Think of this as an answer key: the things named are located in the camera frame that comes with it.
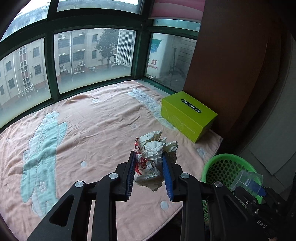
box lid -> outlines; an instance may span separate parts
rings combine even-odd
[[[167,102],[177,108],[202,127],[205,127],[217,116],[214,111],[184,91],[163,98],[163,102]]]

pink blanket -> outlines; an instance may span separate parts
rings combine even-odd
[[[200,179],[222,139],[209,131],[192,143],[160,116],[161,98],[126,81],[60,101],[2,132],[0,213],[14,235],[26,240],[75,181],[95,182],[115,171],[128,160],[135,137],[151,131],[177,141],[177,163]],[[153,192],[134,183],[130,200],[116,203],[118,240],[147,240],[181,208],[169,201],[164,184]]]

green box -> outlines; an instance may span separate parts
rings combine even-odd
[[[181,91],[162,99],[161,116],[195,143],[211,127],[217,114]]]

white louvered vent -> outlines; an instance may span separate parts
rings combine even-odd
[[[120,29],[118,37],[116,63],[131,67],[133,49],[135,47],[136,31]]]

tree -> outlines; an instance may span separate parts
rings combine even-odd
[[[102,59],[108,58],[107,68],[109,68],[110,57],[114,55],[114,46],[118,44],[118,36],[119,29],[106,28],[100,39],[97,40],[96,49],[101,54]]]

